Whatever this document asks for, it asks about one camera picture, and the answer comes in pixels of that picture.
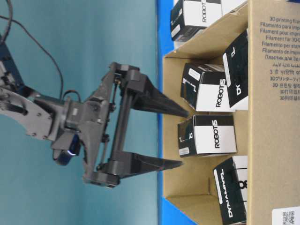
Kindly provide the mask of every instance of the black cable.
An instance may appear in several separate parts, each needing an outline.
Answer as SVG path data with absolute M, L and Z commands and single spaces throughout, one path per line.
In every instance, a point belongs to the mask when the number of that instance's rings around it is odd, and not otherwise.
M 2 15 L 0 15 L 0 18 L 1 19 L 5 19 L 5 20 L 9 20 L 8 17 L 2 16 Z M 64 89 L 64 79 L 63 79 L 62 73 L 60 71 L 60 68 L 59 68 L 57 62 L 55 61 L 55 59 L 53 58 L 53 56 L 29 33 L 29 31 L 19 21 L 13 19 L 12 22 L 18 24 L 26 32 L 26 34 L 42 49 L 42 51 L 47 56 L 49 56 L 49 58 L 54 63 L 54 65 L 55 65 L 55 67 L 56 67 L 56 69 L 57 69 L 57 71 L 59 73 L 59 76 L 60 76 L 60 99 L 62 99 L 62 92 L 63 92 L 63 89 Z
M 11 23 L 13 21 L 13 4 L 11 3 L 11 0 L 6 0 L 6 3 L 8 6 L 9 18 L 7 19 L 8 23 L 4 30 L 0 45 L 6 41 L 6 38 L 8 37 L 9 31 L 10 31 Z
M 81 102 L 80 94 L 79 94 L 78 91 L 76 91 L 76 90 L 67 90 L 67 91 L 64 93 L 62 99 L 64 99 L 65 96 L 66 96 L 67 94 L 69 94 L 69 93 L 75 93 L 75 94 L 78 96 L 78 102 Z

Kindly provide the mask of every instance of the teal wall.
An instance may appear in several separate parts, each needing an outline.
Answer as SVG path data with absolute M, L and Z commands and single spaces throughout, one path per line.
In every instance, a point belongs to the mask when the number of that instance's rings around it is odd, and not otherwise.
M 48 49 L 65 77 L 65 90 L 86 98 L 112 61 L 141 68 L 153 84 L 156 71 L 155 0 L 12 0 L 15 19 Z M 0 14 L 7 15 L 5 1 Z M 6 22 L 0 21 L 2 32 Z M 58 96 L 55 67 L 13 25 L 7 45 L 28 86 Z M 156 156 L 157 115 L 131 111 L 126 151 Z M 113 135 L 117 112 L 112 116 Z M 157 174 L 122 180 L 107 189 L 82 182 L 82 154 L 67 167 L 52 161 L 50 143 L 24 134 L 0 117 L 0 223 L 4 225 L 155 225 Z

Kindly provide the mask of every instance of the dynamixel box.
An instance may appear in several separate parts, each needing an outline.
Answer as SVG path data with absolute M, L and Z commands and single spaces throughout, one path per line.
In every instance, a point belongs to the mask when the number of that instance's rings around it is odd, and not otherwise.
M 239 35 L 223 55 L 229 106 L 248 109 L 248 31 Z
M 233 116 L 194 115 L 178 124 L 180 157 L 236 152 Z
M 221 0 L 179 0 L 171 10 L 172 40 L 188 41 L 221 17 Z
M 184 66 L 180 96 L 198 112 L 233 112 L 229 107 L 223 65 Z
M 247 156 L 233 156 L 213 171 L 224 225 L 246 223 L 247 160 Z

